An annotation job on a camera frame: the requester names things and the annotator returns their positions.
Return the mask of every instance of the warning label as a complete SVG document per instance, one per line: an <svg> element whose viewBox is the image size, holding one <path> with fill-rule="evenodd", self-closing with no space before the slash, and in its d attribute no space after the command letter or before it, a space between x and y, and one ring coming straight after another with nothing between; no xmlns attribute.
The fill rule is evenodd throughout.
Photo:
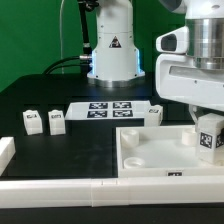
<svg viewBox="0 0 224 224"><path fill-rule="evenodd" d="M121 44L116 36L114 37L113 41L111 42L110 48L121 48Z"/></svg>

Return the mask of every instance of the black label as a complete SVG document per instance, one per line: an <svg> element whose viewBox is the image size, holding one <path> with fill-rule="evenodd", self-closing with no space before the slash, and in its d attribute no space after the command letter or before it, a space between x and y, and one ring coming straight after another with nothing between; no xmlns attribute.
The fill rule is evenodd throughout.
<svg viewBox="0 0 224 224"><path fill-rule="evenodd" d="M26 116L28 119L31 119L31 118L36 118L37 115L36 114L29 114Z"/></svg>
<svg viewBox="0 0 224 224"><path fill-rule="evenodd" d="M108 103L90 103L89 109L107 109Z"/></svg>
<svg viewBox="0 0 224 224"><path fill-rule="evenodd" d="M181 171L177 171L177 172L168 172L167 173L167 176L169 176L169 177L171 177L171 176L173 176L173 177L181 177L181 176L183 176L183 172L181 172Z"/></svg>
<svg viewBox="0 0 224 224"><path fill-rule="evenodd" d="M112 42L110 44L110 48L121 48L121 44L120 44L120 42L119 42L119 40L117 39L116 36L112 40Z"/></svg>
<svg viewBox="0 0 224 224"><path fill-rule="evenodd" d="M132 110L114 110L113 117L133 117Z"/></svg>
<svg viewBox="0 0 224 224"><path fill-rule="evenodd" d="M128 109L131 108L131 102L116 102L113 103L114 109Z"/></svg>
<svg viewBox="0 0 224 224"><path fill-rule="evenodd" d="M158 113L159 113L159 110L156 110L156 109L150 109L150 110L149 110L149 113L152 113L152 114L158 114Z"/></svg>
<svg viewBox="0 0 224 224"><path fill-rule="evenodd" d="M219 148L223 145L224 145L224 141L223 141L223 138L222 138L222 134L220 134L220 135L217 136L216 148Z"/></svg>
<svg viewBox="0 0 224 224"><path fill-rule="evenodd" d="M205 133L201 133L200 145L211 149L212 148L212 136L205 134Z"/></svg>
<svg viewBox="0 0 224 224"><path fill-rule="evenodd" d="M61 118L61 115L57 114L57 115L51 115L52 119L56 119L56 118Z"/></svg>
<svg viewBox="0 0 224 224"><path fill-rule="evenodd" d="M107 117L107 111L89 111L87 118L105 118Z"/></svg>

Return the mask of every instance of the black table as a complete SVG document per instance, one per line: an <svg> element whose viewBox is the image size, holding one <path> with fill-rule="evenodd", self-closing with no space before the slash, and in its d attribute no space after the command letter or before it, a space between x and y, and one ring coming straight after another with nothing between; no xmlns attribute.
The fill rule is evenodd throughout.
<svg viewBox="0 0 224 224"><path fill-rule="evenodd" d="M117 177L115 128L142 126L143 119L66 121L66 135L50 136L48 111L71 102L150 100L164 106L163 125L192 124L187 105L162 100L154 75L124 89L91 86L73 75L29 75L0 94L0 136L14 136L16 155L0 181ZM27 136L22 112L38 110L44 133ZM148 205L108 208L0 210L0 223L223 223L223 204Z"/></svg>

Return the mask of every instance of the green backdrop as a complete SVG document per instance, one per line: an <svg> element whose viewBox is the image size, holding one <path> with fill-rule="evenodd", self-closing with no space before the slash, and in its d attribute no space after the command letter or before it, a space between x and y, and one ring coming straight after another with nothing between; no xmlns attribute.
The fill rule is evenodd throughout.
<svg viewBox="0 0 224 224"><path fill-rule="evenodd" d="M61 0L0 1L0 91L18 77L41 74L60 59L59 13ZM133 0L135 44L142 67L154 71L156 38L183 26L184 16L164 9L158 0ZM63 20L64 56L82 53L77 0L66 0ZM91 44L96 45L95 13L88 13ZM77 68L66 72L78 72Z"/></svg>

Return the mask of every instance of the blue light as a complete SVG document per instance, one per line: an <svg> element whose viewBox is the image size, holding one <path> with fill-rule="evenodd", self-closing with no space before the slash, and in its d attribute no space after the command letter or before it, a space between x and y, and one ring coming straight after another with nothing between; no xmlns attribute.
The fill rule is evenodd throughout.
<svg viewBox="0 0 224 224"><path fill-rule="evenodd" d="M92 75L95 75L96 53L92 52Z"/></svg>
<svg viewBox="0 0 224 224"><path fill-rule="evenodd" d="M137 51L137 69L138 69L138 73L140 74L142 72L141 68L140 68L140 52L139 50Z"/></svg>

